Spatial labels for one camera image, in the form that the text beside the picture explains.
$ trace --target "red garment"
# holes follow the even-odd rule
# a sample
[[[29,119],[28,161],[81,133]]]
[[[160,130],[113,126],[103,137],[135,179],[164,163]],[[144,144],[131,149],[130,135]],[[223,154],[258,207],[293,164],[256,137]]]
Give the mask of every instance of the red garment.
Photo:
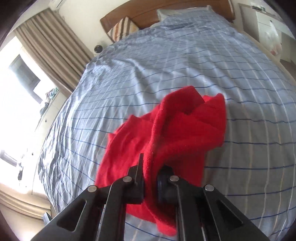
[[[166,164],[177,176],[200,186],[205,154],[223,144],[225,127],[222,94],[202,98],[193,86],[170,93],[153,111],[142,117],[130,116],[109,134],[96,186],[105,187],[126,176],[144,153],[145,200],[141,205],[128,205],[127,212],[156,223],[160,232],[173,236],[174,209],[156,201],[157,173]]]

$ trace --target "plastic bag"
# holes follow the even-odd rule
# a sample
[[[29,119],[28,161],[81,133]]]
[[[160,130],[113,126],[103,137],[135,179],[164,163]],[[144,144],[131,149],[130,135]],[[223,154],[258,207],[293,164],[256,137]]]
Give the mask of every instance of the plastic bag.
[[[270,30],[266,32],[266,39],[268,45],[267,49],[270,51],[272,55],[279,57],[282,53],[281,40],[271,20],[270,27]]]

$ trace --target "wooden headboard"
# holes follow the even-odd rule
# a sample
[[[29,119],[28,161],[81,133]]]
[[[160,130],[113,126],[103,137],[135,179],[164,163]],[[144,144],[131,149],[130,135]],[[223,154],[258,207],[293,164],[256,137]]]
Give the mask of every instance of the wooden headboard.
[[[106,33],[126,16],[140,29],[144,29],[159,22],[156,14],[158,8],[186,9],[207,5],[211,5],[217,14],[228,21],[235,19],[230,0],[130,0],[109,12],[100,21]]]

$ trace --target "striped pillow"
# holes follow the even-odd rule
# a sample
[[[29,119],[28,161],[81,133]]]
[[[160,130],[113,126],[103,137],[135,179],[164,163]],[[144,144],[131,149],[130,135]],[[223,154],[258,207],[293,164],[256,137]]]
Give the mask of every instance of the striped pillow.
[[[131,33],[137,32],[140,29],[128,17],[121,19],[113,28],[108,32],[109,37],[113,42],[117,42]]]

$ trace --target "metal pin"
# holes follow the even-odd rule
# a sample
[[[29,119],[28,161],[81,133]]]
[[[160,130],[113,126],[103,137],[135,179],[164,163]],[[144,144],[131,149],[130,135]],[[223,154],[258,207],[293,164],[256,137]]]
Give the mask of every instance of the metal pin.
[[[129,183],[132,178],[130,176],[125,176],[123,179],[122,179],[125,183]]]
[[[205,190],[212,192],[212,191],[214,191],[214,187],[210,184],[207,184],[207,185],[205,185]]]
[[[97,190],[97,187],[96,187],[95,185],[91,185],[91,186],[89,186],[89,187],[87,188],[87,190],[88,190],[89,192],[95,192],[95,191]]]
[[[179,177],[178,176],[170,176],[170,180],[172,182],[176,182],[176,181],[179,181]]]

